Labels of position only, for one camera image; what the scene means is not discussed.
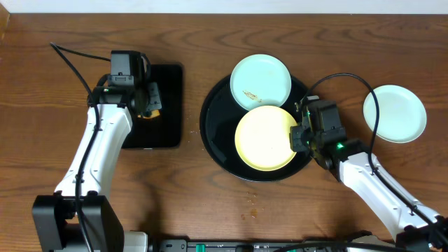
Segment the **green yellow sponge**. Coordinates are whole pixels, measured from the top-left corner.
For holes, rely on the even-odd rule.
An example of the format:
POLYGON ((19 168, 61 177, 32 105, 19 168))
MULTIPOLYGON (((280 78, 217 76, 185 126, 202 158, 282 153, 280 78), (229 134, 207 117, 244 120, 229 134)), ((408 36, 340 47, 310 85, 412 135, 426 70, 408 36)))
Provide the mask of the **green yellow sponge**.
POLYGON ((138 115, 139 118, 143 119, 153 119, 160 116, 160 110, 149 111, 146 115, 138 115))

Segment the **light blue plate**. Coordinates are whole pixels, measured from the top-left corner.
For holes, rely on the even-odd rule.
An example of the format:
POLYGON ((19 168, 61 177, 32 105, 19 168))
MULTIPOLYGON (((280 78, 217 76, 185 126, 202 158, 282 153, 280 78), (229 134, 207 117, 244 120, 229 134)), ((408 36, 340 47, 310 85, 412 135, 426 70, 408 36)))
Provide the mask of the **light blue plate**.
POLYGON ((259 106, 282 106, 291 93, 292 80, 279 59, 266 54, 242 59, 230 75, 230 91, 243 109, 259 106))
POLYGON ((375 126, 379 105, 377 136, 393 143, 411 142, 424 132, 426 110, 421 100, 410 90, 398 85, 383 85, 368 94, 363 103, 363 116, 368 127, 375 126))

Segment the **yellow plate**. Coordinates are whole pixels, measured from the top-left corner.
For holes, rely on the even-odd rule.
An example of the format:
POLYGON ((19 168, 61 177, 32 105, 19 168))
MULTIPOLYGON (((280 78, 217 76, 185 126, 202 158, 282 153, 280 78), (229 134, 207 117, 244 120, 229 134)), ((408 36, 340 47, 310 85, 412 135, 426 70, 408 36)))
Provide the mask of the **yellow plate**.
POLYGON ((290 130, 298 123, 286 110, 260 106, 239 121, 234 144, 239 157, 249 167, 273 172, 285 167, 296 155, 291 149, 290 130))

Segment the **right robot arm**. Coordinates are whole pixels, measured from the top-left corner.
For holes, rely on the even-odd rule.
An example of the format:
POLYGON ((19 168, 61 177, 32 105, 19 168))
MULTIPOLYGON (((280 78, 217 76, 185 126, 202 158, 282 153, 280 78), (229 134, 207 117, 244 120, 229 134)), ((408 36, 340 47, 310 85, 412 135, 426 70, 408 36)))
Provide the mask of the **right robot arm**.
POLYGON ((397 182, 359 139, 348 139, 333 101, 304 98, 295 104, 300 122, 290 129, 296 153, 310 155, 352 189, 408 251, 447 250, 447 219, 397 182))

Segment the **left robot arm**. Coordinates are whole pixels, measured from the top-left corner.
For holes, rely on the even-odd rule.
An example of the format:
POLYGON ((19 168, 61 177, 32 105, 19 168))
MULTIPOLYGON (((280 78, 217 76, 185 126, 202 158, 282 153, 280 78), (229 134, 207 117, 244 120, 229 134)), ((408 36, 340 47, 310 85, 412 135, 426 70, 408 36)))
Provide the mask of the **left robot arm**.
POLYGON ((39 195, 32 217, 43 251, 149 251, 148 234, 124 231, 109 203, 120 150, 137 119, 151 114, 151 63, 114 50, 108 74, 87 91, 87 124, 68 172, 51 195, 39 195))

